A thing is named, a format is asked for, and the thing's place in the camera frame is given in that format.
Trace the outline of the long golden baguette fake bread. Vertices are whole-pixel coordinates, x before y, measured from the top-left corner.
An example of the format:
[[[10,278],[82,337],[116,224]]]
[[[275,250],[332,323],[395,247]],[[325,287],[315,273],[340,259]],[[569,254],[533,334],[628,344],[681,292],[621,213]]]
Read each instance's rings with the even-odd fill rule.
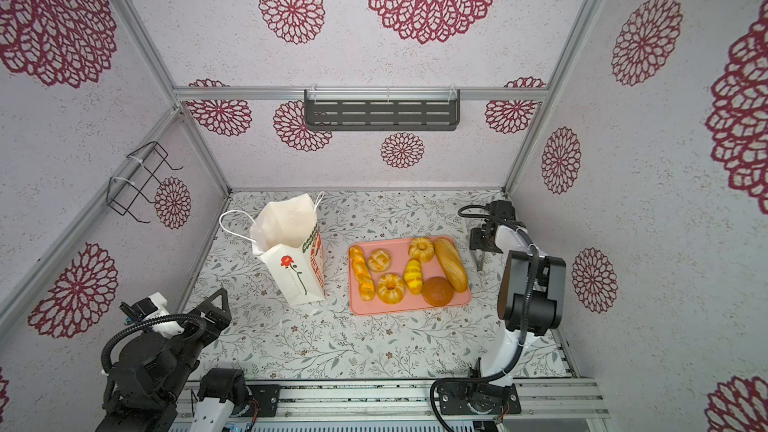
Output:
[[[458,293],[466,292],[469,287],[468,275],[454,242],[440,237],[434,241],[434,248],[443,273],[453,289]]]

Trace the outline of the brown round fake bread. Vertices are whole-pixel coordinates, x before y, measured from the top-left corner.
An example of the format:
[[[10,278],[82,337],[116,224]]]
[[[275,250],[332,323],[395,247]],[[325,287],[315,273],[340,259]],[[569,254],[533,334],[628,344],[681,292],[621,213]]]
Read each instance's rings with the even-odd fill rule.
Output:
[[[443,307],[453,300],[454,289],[447,279],[432,277],[424,282],[421,295],[430,306]]]

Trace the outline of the orange bundt fake bread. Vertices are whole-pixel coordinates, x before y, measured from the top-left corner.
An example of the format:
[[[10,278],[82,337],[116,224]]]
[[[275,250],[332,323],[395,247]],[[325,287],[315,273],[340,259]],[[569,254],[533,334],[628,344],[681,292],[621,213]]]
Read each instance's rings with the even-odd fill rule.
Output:
[[[377,283],[378,298],[387,305],[400,303],[407,291],[407,285],[402,277],[394,273],[382,275]]]
[[[417,237],[411,240],[408,248],[409,257],[420,263],[430,262],[435,255],[435,248],[432,240],[428,237]]]

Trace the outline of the yellow croissant fake bread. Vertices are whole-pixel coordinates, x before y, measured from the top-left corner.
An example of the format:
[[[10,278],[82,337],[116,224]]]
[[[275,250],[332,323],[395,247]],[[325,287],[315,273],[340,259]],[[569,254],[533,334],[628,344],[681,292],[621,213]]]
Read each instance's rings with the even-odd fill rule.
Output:
[[[421,262],[417,259],[410,259],[404,272],[404,281],[413,295],[420,295],[423,288],[423,272]]]

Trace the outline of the yellow fake bread roll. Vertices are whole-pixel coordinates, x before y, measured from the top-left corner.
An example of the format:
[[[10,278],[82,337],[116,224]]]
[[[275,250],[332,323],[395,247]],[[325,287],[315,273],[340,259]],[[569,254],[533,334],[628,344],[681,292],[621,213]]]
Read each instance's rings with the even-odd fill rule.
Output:
[[[367,258],[367,267],[375,273],[385,273],[391,268],[391,255],[387,250],[375,249]]]

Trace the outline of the white floral paper bag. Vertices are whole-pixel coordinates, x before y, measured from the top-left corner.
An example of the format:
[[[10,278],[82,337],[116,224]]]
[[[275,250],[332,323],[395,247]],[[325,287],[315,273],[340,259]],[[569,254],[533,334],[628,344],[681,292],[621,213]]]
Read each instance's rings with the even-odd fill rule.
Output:
[[[287,303],[299,306],[325,299],[324,246],[319,230],[318,208],[325,193],[305,193],[271,201],[253,217],[243,210],[228,210],[219,216],[221,229],[251,244],[252,254],[266,265]],[[227,228],[223,219],[231,214],[250,221],[246,235]]]

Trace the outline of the orange twisted fake bread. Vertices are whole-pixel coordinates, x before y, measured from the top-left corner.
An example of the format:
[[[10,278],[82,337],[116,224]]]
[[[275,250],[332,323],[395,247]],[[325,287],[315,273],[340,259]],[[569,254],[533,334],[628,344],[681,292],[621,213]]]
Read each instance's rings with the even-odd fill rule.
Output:
[[[372,301],[376,290],[362,249],[358,246],[352,246],[349,249],[349,260],[354,277],[359,284],[361,299],[363,301]]]

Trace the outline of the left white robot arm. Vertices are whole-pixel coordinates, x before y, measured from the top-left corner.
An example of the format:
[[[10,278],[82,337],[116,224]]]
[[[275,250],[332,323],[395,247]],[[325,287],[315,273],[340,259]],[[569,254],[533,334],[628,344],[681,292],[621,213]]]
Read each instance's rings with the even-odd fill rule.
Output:
[[[101,352],[107,385],[99,431],[169,431],[202,350],[232,321],[224,288],[187,313],[170,314],[165,304],[159,293],[120,304],[126,327]]]

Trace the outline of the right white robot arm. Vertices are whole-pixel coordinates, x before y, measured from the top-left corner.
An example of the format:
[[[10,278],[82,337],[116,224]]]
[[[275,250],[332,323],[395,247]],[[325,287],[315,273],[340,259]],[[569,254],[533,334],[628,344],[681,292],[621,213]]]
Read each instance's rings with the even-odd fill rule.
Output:
[[[559,327],[566,264],[535,244],[509,200],[468,205],[459,210],[459,216],[481,221],[469,234],[469,250],[478,271],[488,253],[505,259],[496,302],[500,329],[478,360],[473,379],[477,384],[504,387],[511,383],[511,373],[525,349]]]

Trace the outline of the pink plastic tray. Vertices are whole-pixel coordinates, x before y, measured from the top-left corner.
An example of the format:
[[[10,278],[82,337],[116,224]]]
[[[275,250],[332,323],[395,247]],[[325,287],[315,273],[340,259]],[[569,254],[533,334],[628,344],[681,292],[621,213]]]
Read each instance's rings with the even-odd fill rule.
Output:
[[[464,306],[472,298],[449,236],[357,243],[348,249],[348,268],[350,309],[358,316]]]

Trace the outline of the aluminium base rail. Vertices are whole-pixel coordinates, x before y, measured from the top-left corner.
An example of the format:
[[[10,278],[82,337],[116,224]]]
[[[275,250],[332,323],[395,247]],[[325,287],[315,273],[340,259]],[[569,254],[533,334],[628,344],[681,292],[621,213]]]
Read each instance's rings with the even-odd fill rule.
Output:
[[[592,379],[515,379],[508,392],[430,379],[251,380],[225,431],[606,431]]]

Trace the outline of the grey slotted wall shelf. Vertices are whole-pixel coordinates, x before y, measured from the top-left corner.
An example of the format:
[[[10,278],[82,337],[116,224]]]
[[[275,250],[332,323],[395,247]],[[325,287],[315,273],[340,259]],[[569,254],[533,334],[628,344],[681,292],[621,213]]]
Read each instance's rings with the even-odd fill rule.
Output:
[[[445,132],[461,118],[461,94],[456,89],[435,98],[341,98],[304,92],[304,122],[313,132]]]

